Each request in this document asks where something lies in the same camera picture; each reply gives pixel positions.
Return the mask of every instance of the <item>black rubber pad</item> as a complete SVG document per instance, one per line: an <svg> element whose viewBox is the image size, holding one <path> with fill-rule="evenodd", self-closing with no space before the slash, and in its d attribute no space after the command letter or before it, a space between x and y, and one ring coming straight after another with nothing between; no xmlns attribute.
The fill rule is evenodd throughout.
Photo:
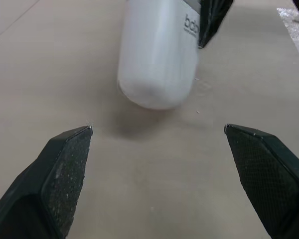
<svg viewBox="0 0 299 239"><path fill-rule="evenodd" d="M42 198L64 237L73 223L83 187L90 138L86 131L68 141L42 190Z"/></svg>
<svg viewBox="0 0 299 239"><path fill-rule="evenodd" d="M0 200L0 239L64 239L83 186L92 128L52 138Z"/></svg>
<svg viewBox="0 0 299 239"><path fill-rule="evenodd" d="M299 239L299 159L275 136L227 125L241 184L269 235Z"/></svg>

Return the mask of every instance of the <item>white bottle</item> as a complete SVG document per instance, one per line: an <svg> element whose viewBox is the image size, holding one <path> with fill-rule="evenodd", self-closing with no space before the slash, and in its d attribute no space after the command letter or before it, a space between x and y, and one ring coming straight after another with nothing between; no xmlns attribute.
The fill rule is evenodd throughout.
<svg viewBox="0 0 299 239"><path fill-rule="evenodd" d="M198 63L200 0L128 0L118 83L136 104L176 107Z"/></svg>

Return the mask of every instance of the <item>beige table surface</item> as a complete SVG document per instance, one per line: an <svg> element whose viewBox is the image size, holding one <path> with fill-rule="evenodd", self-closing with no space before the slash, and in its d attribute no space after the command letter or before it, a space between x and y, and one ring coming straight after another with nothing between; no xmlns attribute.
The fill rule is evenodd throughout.
<svg viewBox="0 0 299 239"><path fill-rule="evenodd" d="M125 0L4 1L0 198L51 137L93 124L68 238L269 238L223 126L276 134L299 157L299 53L276 11L290 1L236 1L200 51L190 97L171 112L117 90Z"/></svg>

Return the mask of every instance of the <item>textured grip pad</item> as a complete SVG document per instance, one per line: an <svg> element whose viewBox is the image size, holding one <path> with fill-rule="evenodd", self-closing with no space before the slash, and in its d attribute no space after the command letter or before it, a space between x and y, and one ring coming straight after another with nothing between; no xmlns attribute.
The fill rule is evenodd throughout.
<svg viewBox="0 0 299 239"><path fill-rule="evenodd" d="M225 133L241 184L269 235L299 239L290 232L297 228L299 236L299 159L259 130L227 125Z"/></svg>

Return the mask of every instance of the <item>crumpled plastic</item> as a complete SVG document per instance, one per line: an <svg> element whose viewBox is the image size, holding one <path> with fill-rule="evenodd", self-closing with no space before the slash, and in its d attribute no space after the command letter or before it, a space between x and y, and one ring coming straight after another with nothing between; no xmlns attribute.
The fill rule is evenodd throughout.
<svg viewBox="0 0 299 239"><path fill-rule="evenodd" d="M297 9L277 9L299 52L299 12Z"/></svg>

